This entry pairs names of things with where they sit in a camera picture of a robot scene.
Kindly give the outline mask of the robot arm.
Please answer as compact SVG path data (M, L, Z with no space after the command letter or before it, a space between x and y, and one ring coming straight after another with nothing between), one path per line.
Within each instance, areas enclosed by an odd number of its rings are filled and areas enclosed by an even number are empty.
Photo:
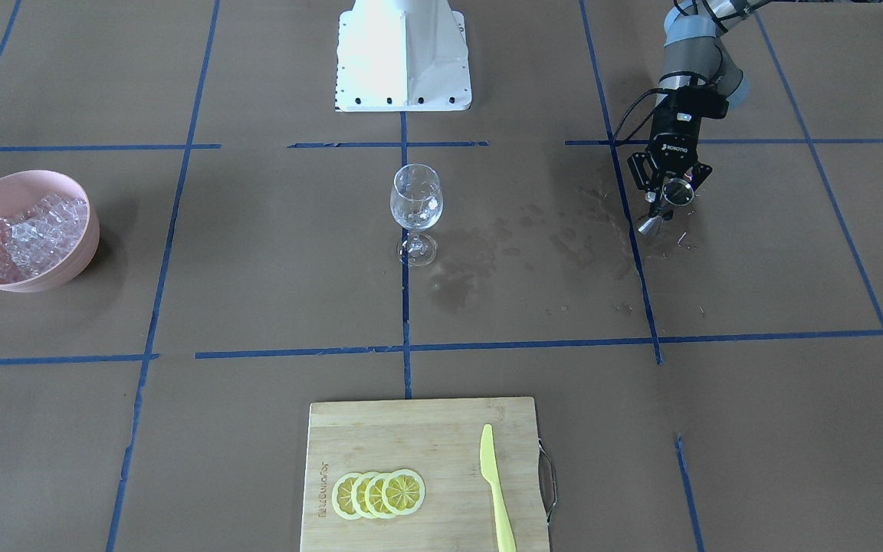
M698 158L701 123L722 120L745 101L750 78L727 52L723 36L765 1L676 1L665 17L665 49L645 150L629 158L635 185L652 216L687 205L711 167Z

